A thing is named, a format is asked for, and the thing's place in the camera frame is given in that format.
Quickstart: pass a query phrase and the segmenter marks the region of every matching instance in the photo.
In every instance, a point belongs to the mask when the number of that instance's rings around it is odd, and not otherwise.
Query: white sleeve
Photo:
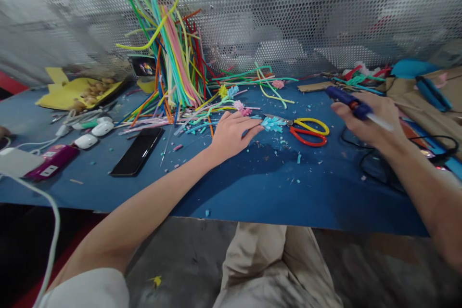
[[[39,308],[128,308],[123,274],[112,268],[79,274],[47,293]]]

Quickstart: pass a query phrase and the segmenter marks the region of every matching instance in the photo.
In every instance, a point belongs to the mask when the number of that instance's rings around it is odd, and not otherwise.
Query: pink power bank
[[[64,144],[54,145],[41,155],[45,162],[27,173],[25,177],[39,180],[51,178],[60,168],[74,159],[78,153],[79,150],[75,147]]]

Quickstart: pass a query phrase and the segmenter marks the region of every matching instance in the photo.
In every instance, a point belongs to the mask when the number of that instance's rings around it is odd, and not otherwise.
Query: blue glue gun
[[[334,99],[337,102],[344,103],[347,105],[353,115],[359,120],[372,120],[378,126],[381,126],[385,130],[392,131],[393,127],[385,122],[383,119],[377,117],[374,114],[374,110],[364,101],[361,101],[358,98],[355,98],[353,95],[348,94],[346,91],[343,91],[339,88],[330,86],[326,88],[327,95]]]

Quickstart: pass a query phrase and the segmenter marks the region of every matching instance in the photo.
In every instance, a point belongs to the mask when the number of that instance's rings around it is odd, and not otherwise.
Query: smartphone
[[[165,131],[161,128],[148,128],[141,130],[130,148],[119,160],[109,175],[113,177],[134,177],[146,163],[149,155],[159,143]]]

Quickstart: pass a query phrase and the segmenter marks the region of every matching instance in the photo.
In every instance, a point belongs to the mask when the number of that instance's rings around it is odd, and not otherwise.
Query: scissors handle
[[[310,146],[310,147],[322,147],[323,145],[325,145],[327,143],[327,138],[324,135],[318,134],[318,133],[313,132],[313,131],[308,131],[308,130],[303,130],[303,129],[297,129],[297,128],[294,128],[294,127],[290,127],[290,132],[291,132],[292,135],[295,136],[295,138],[297,140],[299,140],[303,144],[305,144],[307,146]],[[298,134],[298,132],[303,133],[303,134],[307,134],[307,135],[311,135],[311,136],[319,137],[320,139],[322,139],[322,142],[320,142],[320,143],[308,142],[307,140],[304,140],[303,138],[301,138],[300,135]]]
[[[321,125],[321,127],[324,129],[324,131],[316,130],[315,128],[312,128],[311,126],[308,126],[305,123],[303,123],[303,122],[306,122],[306,121],[313,122],[313,123],[316,123],[318,125]],[[316,132],[316,133],[318,133],[320,135],[324,135],[324,136],[329,135],[329,133],[331,132],[329,130],[329,128],[327,127],[327,125],[325,125],[320,120],[317,120],[317,119],[314,119],[314,118],[299,118],[299,119],[294,120],[294,123],[304,127],[305,129],[307,129],[307,130],[309,130],[311,132]]]

